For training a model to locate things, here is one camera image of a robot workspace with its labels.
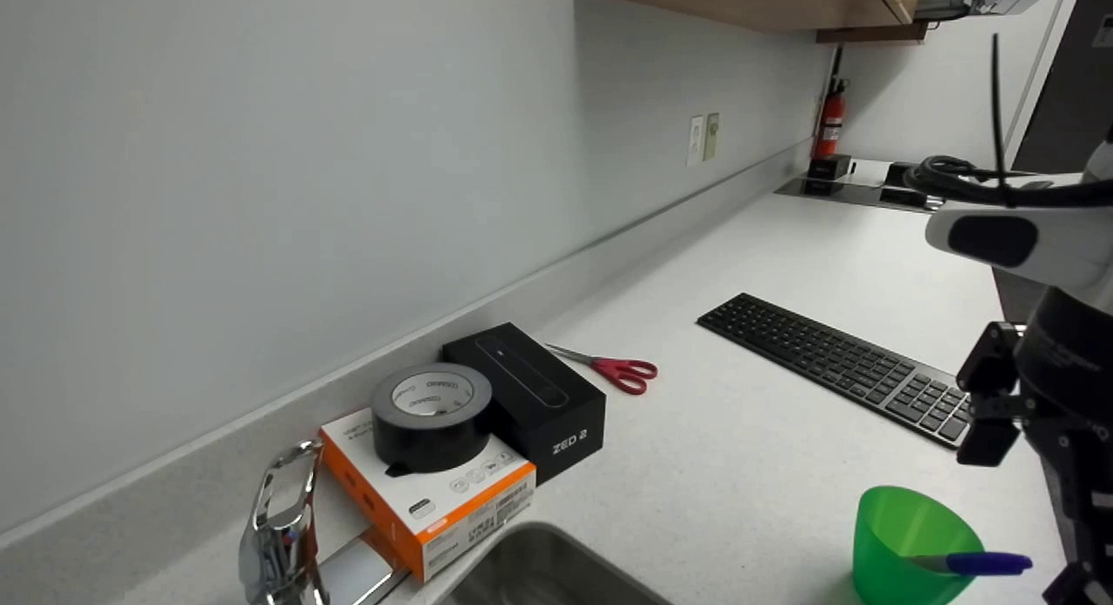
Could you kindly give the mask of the steel sink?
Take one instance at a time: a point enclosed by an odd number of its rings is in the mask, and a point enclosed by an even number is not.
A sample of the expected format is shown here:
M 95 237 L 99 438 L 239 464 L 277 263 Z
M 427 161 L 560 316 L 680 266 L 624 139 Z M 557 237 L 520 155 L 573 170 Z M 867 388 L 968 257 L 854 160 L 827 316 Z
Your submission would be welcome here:
M 672 605 L 563 530 L 525 526 L 498 537 L 435 605 Z

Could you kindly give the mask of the roll of black tape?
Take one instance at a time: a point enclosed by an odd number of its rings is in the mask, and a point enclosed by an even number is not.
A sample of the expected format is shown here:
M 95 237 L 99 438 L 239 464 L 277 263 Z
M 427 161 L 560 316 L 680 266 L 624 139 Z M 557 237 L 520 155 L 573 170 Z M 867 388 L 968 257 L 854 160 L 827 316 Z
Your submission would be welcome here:
M 385 474 L 443 473 L 477 457 L 490 432 L 486 376 L 456 363 L 430 363 L 386 376 L 370 399 L 375 454 Z

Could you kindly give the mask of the wooden wall cabinet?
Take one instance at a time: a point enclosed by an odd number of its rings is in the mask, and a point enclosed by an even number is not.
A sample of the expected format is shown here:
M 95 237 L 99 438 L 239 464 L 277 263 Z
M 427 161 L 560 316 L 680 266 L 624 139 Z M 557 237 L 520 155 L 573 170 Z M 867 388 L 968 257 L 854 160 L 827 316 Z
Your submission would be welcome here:
M 920 43 L 918 0 L 624 0 L 762 32 L 814 31 L 816 42 Z

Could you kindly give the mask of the red handled scissors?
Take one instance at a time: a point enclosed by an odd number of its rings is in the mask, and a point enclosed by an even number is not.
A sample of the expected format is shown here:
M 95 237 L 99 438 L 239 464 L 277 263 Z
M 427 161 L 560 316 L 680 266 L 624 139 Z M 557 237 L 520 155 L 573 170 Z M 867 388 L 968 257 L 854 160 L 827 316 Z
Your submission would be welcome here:
M 588 353 L 570 350 L 561 347 L 561 345 L 551 343 L 545 343 L 544 345 L 549 351 L 556 353 L 561 358 L 581 363 L 583 366 L 592 368 L 593 371 L 603 376 L 612 386 L 624 391 L 624 394 L 643 396 L 648 390 L 648 383 L 657 377 L 657 366 L 653 363 L 593 356 L 588 355 Z

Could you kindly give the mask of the red fire extinguisher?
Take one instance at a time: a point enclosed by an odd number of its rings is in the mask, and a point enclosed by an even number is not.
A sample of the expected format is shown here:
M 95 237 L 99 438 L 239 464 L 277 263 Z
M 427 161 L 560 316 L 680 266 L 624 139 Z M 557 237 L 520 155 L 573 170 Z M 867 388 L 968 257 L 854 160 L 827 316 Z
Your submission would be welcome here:
M 837 146 L 843 133 L 843 122 L 847 113 L 845 93 L 850 81 L 843 77 L 843 51 L 845 46 L 836 46 L 826 93 L 817 122 L 817 132 L 812 145 L 814 160 L 837 153 Z

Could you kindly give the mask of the orange and white box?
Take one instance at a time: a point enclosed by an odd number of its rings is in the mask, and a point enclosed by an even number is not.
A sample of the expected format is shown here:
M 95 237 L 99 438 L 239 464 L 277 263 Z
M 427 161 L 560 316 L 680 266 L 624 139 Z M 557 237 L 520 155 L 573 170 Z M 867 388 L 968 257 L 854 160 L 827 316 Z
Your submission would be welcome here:
M 427 582 L 524 510 L 536 466 L 492 437 L 442 473 L 390 477 L 373 448 L 372 411 L 324 424 L 323 465 L 418 582 Z

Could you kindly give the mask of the black keyboard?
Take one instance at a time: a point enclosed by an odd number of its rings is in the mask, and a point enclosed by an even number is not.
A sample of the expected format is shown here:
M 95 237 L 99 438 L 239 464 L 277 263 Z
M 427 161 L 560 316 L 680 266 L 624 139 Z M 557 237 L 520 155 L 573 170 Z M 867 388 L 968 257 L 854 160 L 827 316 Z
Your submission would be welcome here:
M 971 430 L 969 396 L 947 371 L 760 297 L 735 296 L 696 323 L 949 450 Z

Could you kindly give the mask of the blue marker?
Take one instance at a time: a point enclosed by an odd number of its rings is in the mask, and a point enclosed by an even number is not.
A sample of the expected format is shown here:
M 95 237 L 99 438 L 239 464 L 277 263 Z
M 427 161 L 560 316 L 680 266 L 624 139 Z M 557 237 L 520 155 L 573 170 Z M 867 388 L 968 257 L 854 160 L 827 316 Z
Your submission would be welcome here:
M 959 552 L 903 559 L 926 572 L 965 577 L 1015 576 L 1034 567 L 1028 556 L 1007 552 Z

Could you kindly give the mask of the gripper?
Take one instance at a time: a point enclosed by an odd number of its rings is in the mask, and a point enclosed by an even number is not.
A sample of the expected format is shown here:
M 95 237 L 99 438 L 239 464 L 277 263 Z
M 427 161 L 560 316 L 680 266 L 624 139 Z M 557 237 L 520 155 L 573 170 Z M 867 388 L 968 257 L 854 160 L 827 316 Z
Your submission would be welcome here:
M 1057 475 L 1072 561 L 1047 605 L 1113 605 L 1113 315 L 1048 287 L 1015 345 L 1032 447 Z

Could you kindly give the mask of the black glass cooktop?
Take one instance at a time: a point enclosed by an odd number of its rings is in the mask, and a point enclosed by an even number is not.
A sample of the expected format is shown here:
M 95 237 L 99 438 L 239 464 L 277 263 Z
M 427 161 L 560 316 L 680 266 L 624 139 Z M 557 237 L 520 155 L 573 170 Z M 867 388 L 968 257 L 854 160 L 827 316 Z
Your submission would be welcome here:
M 945 198 L 926 196 L 907 188 L 903 178 L 915 163 L 892 163 L 851 158 L 850 173 L 831 182 L 810 180 L 806 172 L 776 189 L 779 196 L 818 198 L 835 204 L 851 204 L 867 208 L 906 210 L 906 212 L 933 214 Z

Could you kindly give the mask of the green plastic cup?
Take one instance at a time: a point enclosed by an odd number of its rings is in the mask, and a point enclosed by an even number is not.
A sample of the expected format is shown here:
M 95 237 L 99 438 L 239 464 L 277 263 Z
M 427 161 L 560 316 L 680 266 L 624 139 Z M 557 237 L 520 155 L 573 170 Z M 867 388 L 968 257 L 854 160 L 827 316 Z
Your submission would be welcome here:
M 860 495 L 851 542 L 851 585 L 863 605 L 951 605 L 974 581 L 910 561 L 982 552 L 971 525 L 929 495 L 877 486 Z

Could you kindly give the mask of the dark refrigerator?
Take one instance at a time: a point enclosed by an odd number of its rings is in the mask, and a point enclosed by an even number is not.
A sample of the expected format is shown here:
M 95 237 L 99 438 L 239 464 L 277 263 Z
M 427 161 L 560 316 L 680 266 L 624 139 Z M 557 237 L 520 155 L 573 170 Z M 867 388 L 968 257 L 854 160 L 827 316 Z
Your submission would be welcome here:
M 1096 42 L 1104 24 L 1113 24 L 1113 0 L 1041 0 L 993 32 L 1002 160 L 1014 186 L 1081 172 L 1109 132 L 1113 48 Z

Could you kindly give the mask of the chrome tap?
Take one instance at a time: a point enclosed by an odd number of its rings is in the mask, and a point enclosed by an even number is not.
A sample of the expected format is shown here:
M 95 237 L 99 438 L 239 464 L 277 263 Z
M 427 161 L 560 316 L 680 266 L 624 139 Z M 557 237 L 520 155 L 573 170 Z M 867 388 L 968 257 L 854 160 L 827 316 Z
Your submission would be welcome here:
M 263 472 L 239 544 L 239 581 L 248 605 L 380 605 L 408 577 L 376 529 L 318 561 L 314 507 L 323 442 L 301 442 Z M 303 468 L 290 506 L 273 509 L 282 474 Z

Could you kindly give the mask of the black cardboard box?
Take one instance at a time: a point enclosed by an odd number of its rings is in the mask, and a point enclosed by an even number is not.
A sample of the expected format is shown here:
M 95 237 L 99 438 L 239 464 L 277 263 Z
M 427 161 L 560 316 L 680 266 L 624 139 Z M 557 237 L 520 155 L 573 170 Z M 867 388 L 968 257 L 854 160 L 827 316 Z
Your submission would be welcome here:
M 602 449 L 604 391 L 514 323 L 445 343 L 441 357 L 489 380 L 485 426 L 536 466 L 536 485 Z

